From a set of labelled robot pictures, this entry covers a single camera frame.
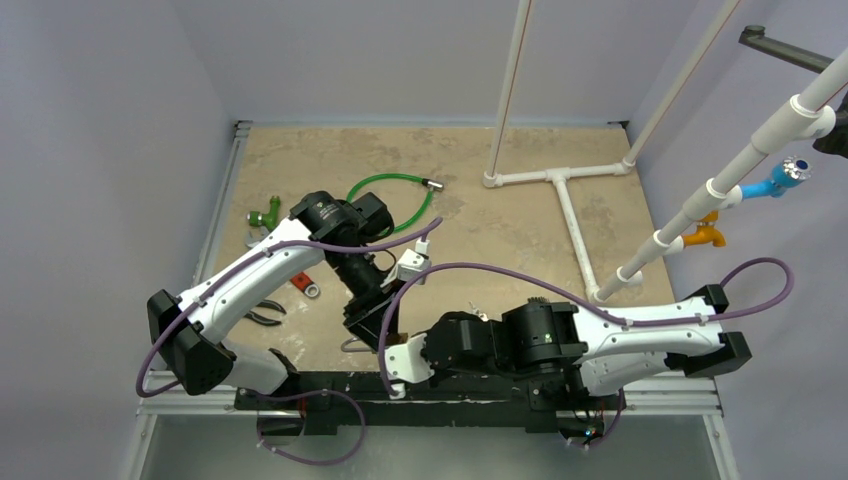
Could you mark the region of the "large brass padlock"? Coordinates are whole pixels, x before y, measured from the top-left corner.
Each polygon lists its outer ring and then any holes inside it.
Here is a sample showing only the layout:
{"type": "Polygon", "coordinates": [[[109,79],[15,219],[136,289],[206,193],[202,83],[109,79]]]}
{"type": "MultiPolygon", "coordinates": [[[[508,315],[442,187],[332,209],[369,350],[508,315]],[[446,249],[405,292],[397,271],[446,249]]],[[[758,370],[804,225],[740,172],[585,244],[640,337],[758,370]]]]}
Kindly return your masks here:
{"type": "Polygon", "coordinates": [[[344,340],[340,345],[340,350],[343,353],[371,353],[372,348],[365,342],[356,337],[351,337],[344,340]]]}

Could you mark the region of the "silver key pair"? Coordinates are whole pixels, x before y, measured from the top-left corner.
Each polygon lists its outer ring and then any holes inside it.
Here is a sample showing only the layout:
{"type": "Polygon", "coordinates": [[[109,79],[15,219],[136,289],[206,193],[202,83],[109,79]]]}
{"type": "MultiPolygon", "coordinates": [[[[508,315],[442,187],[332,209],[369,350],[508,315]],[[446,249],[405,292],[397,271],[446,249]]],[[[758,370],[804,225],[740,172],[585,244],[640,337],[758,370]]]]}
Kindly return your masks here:
{"type": "Polygon", "coordinates": [[[482,318],[484,316],[483,312],[473,303],[469,303],[470,311],[473,315],[482,318]]]}

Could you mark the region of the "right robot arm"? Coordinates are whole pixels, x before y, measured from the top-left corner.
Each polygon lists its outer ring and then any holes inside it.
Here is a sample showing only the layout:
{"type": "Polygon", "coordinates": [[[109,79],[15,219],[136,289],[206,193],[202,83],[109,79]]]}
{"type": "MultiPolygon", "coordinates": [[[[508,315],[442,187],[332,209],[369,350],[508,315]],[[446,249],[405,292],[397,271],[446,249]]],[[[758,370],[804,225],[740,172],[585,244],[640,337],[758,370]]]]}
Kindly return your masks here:
{"type": "Polygon", "coordinates": [[[584,407],[667,371],[713,378],[740,369],[752,357],[744,335],[710,319],[727,305],[716,285],[672,304],[598,313],[532,297],[497,319],[443,315],[425,332],[421,356],[438,372],[514,380],[562,377],[564,399],[584,407]]]}

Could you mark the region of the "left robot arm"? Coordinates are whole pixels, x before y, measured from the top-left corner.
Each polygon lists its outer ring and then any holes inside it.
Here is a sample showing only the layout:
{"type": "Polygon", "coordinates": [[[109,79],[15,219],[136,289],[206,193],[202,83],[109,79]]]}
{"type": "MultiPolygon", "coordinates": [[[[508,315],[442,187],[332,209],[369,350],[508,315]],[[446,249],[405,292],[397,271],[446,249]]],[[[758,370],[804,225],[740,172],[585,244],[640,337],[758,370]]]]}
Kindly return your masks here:
{"type": "Polygon", "coordinates": [[[259,392],[272,408],[289,407],[298,395],[291,362],[274,349],[227,343],[229,331],[298,273],[325,262],[353,295],[345,327],[376,348],[399,284],[375,264],[373,244],[393,230],[388,207],[372,193],[353,202],[326,191],[306,195],[266,239],[204,284],[148,299],[155,352],[189,395],[225,384],[259,392]]]}

